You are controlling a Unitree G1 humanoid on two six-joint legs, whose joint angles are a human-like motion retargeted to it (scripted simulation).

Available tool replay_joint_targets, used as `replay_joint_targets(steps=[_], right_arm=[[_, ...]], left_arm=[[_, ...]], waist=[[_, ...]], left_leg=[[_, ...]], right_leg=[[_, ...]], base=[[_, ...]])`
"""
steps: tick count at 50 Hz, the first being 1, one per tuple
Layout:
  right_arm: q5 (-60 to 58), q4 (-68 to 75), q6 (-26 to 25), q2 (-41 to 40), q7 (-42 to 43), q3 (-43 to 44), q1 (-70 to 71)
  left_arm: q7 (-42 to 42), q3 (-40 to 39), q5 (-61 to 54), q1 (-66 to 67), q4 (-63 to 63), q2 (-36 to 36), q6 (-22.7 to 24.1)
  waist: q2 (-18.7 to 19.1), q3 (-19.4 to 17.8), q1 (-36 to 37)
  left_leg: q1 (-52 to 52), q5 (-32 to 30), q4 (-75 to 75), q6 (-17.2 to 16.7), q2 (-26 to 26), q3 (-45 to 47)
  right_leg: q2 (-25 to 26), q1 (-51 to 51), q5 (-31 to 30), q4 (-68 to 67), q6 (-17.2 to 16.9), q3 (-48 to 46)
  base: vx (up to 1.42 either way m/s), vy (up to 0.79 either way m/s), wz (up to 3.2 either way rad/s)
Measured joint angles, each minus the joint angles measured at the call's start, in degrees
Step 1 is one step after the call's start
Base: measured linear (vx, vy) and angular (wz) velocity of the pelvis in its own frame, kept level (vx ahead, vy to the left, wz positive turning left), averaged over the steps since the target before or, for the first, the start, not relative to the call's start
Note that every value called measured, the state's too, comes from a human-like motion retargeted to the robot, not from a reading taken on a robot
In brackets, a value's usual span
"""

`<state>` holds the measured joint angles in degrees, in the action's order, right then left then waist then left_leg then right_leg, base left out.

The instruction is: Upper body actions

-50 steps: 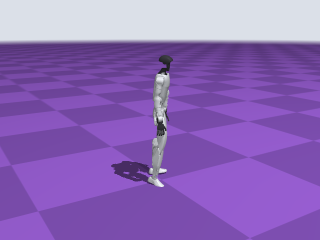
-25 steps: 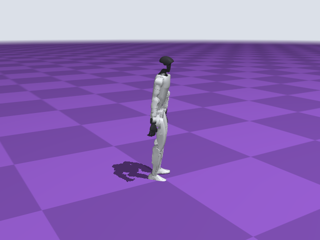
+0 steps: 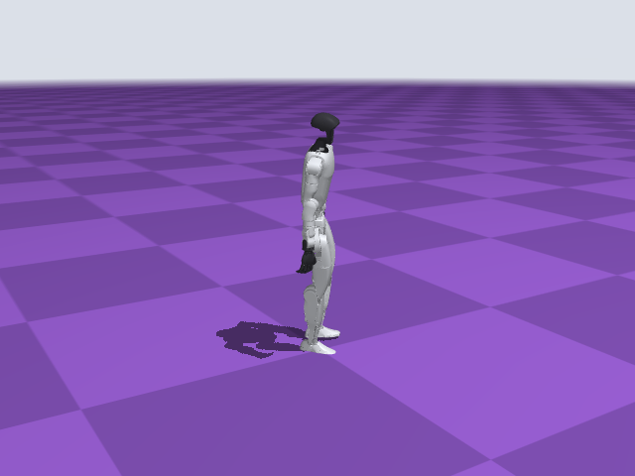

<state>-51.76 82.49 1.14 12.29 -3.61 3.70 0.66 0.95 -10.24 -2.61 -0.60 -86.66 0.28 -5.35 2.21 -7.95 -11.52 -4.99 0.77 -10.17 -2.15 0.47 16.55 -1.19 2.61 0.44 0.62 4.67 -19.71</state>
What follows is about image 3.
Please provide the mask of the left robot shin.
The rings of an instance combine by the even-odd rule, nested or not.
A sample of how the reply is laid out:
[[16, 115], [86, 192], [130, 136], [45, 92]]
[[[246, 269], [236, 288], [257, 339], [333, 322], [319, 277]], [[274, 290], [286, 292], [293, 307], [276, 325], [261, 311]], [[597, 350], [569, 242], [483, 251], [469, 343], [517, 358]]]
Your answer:
[[329, 295], [330, 295], [330, 288], [331, 288], [331, 278], [328, 284], [328, 287], [324, 293], [324, 303], [323, 303], [323, 313], [322, 313], [322, 321], [321, 321], [321, 326], [319, 327], [319, 330], [322, 329], [322, 322], [324, 320], [324, 316], [325, 316], [325, 311], [328, 305], [328, 300], [329, 300]]

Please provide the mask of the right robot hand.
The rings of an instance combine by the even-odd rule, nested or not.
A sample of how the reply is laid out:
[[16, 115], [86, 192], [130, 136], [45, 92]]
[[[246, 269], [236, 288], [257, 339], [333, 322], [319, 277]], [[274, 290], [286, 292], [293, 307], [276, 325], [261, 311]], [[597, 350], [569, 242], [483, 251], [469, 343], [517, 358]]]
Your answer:
[[306, 274], [307, 272], [310, 272], [313, 269], [313, 265], [317, 262], [315, 253], [313, 252], [313, 250], [315, 249], [315, 246], [307, 249], [307, 245], [308, 245], [307, 240], [304, 239], [303, 250], [305, 251], [305, 253], [302, 258], [301, 267], [298, 271], [296, 271], [297, 273]]

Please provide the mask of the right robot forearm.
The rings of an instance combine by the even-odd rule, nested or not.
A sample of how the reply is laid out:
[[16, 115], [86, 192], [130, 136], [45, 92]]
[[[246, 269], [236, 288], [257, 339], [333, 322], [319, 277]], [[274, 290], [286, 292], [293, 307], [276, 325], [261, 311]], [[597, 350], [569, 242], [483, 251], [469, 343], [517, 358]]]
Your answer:
[[[304, 239], [307, 240], [307, 243], [308, 243], [307, 249], [312, 248], [315, 245], [316, 208], [317, 208], [316, 204], [313, 201], [307, 201], [305, 203], [303, 213], [302, 213], [302, 220], [303, 220], [302, 236], [303, 236], [303, 240]], [[303, 244], [303, 241], [302, 241], [302, 244]]]

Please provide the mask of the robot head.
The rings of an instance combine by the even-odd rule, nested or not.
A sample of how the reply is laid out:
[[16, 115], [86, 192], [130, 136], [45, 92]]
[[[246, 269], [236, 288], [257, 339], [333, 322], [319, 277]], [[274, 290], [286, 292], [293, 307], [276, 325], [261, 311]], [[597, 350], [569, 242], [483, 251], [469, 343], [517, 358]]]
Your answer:
[[325, 131], [326, 137], [317, 138], [316, 142], [311, 146], [309, 151], [315, 152], [316, 150], [319, 150], [319, 148], [324, 148], [324, 150], [321, 152], [328, 153], [326, 144], [332, 144], [334, 128], [337, 127], [338, 124], [339, 120], [329, 113], [319, 113], [315, 115], [312, 119], [311, 125], [315, 128], [320, 129], [321, 131]]

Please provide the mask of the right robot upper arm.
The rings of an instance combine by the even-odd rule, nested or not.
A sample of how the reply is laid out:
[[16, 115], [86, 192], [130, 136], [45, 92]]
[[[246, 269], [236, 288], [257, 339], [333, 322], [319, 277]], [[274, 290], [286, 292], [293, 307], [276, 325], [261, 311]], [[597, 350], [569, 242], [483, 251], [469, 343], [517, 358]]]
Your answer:
[[318, 181], [322, 173], [322, 159], [312, 157], [306, 164], [306, 180], [303, 195], [303, 208], [307, 201], [313, 201], [318, 210], [318, 201], [314, 199], [314, 195], [318, 190]]

